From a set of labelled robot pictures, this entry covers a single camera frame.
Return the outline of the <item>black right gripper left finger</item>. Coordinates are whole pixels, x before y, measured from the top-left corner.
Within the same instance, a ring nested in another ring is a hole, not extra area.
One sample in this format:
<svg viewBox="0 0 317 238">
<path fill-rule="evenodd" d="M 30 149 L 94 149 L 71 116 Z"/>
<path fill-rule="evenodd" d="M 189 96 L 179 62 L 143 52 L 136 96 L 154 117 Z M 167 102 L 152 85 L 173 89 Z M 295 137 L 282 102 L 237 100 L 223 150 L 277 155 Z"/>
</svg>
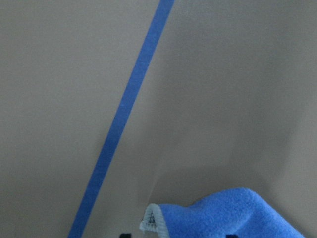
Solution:
<svg viewBox="0 0 317 238">
<path fill-rule="evenodd" d="M 119 238 L 130 238 L 130 233 L 120 234 Z"/>
</svg>

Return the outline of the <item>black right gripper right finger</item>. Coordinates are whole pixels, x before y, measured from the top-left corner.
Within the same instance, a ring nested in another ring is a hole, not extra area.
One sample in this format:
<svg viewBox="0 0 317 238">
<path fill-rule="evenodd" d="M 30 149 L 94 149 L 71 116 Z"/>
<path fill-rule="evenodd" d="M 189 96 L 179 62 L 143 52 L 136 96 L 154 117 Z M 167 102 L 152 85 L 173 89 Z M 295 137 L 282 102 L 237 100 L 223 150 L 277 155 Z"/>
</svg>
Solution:
<svg viewBox="0 0 317 238">
<path fill-rule="evenodd" d="M 237 238 L 236 234 L 226 234 L 226 238 Z"/>
</svg>

